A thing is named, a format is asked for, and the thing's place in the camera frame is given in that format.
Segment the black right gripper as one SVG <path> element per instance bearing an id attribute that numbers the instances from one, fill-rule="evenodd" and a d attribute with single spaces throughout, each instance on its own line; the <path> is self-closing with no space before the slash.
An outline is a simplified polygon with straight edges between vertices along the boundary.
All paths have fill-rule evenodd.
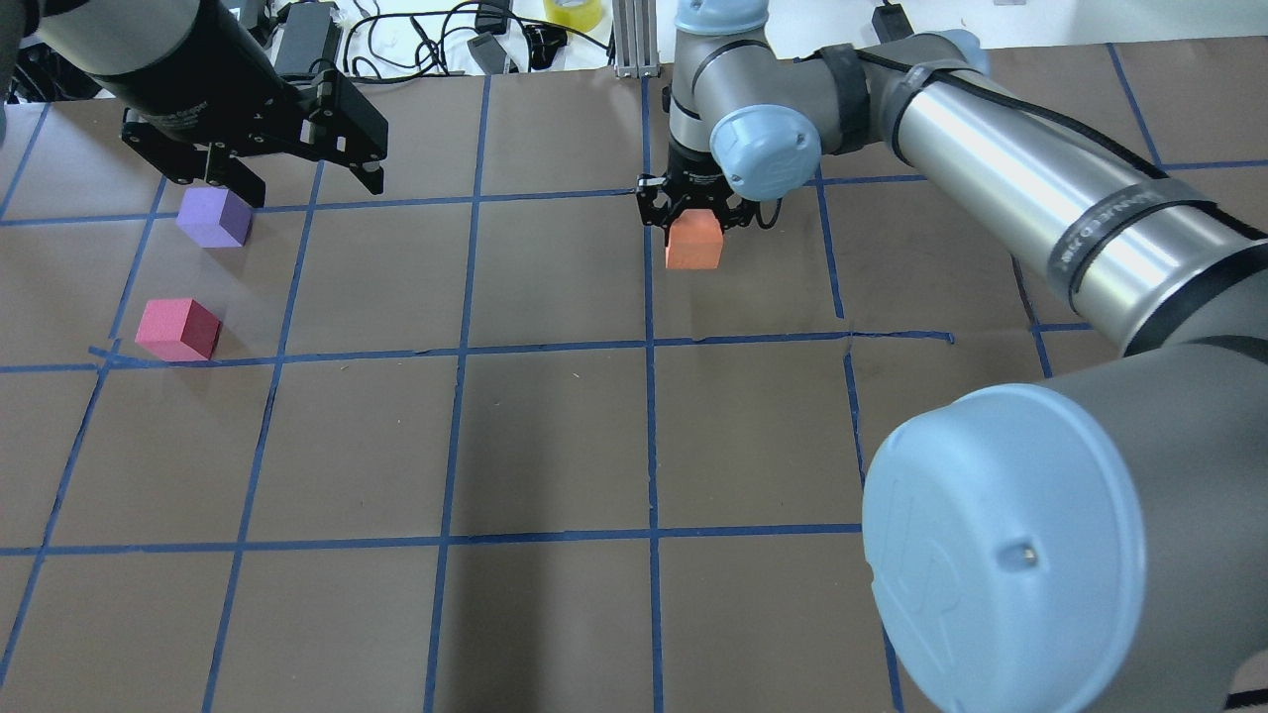
<path id="1" fill-rule="evenodd" d="M 661 175 L 640 174 L 637 179 L 637 204 L 640 221 L 647 227 L 670 233 L 685 209 L 710 209 L 721 222 L 721 233 L 732 230 L 771 231 L 784 213 L 784 197 L 775 199 L 773 211 L 765 213 L 765 203 L 735 197 L 711 154 L 692 148 L 670 148 L 666 171 Z"/>

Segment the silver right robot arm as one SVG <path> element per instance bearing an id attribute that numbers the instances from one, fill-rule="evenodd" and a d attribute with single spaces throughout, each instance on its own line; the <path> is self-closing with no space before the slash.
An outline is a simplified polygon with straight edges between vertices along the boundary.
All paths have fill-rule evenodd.
<path id="1" fill-rule="evenodd" d="M 872 601 L 862 492 L 900 422 L 1110 360 L 929 181 L 865 152 L 720 269 L 652 247 L 661 702 L 931 712 Z"/>

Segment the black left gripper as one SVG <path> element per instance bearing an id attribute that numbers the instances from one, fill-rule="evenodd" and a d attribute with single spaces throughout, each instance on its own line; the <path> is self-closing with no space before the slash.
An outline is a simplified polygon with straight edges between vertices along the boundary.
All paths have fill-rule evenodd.
<path id="1" fill-rule="evenodd" d="M 293 154 L 349 169 L 384 193 L 389 126 L 358 85 L 320 71 L 298 89 L 221 1 L 126 1 L 139 11 L 108 32 L 110 57 L 158 41 L 123 69 L 89 74 L 127 109 L 122 141 L 170 181 L 202 180 L 262 208 L 266 184 L 242 156 Z"/>

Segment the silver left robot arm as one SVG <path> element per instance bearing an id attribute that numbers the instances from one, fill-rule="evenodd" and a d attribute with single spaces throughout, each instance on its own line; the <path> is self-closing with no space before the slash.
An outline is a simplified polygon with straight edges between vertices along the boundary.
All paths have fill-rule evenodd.
<path id="1" fill-rule="evenodd" d="M 205 181 L 262 207 L 245 159 L 290 154 L 347 167 L 379 195 L 385 117 L 340 69 L 297 85 L 219 1 L 5 1 L 3 81 L 38 36 L 124 105 L 120 137 L 170 181 Z"/>

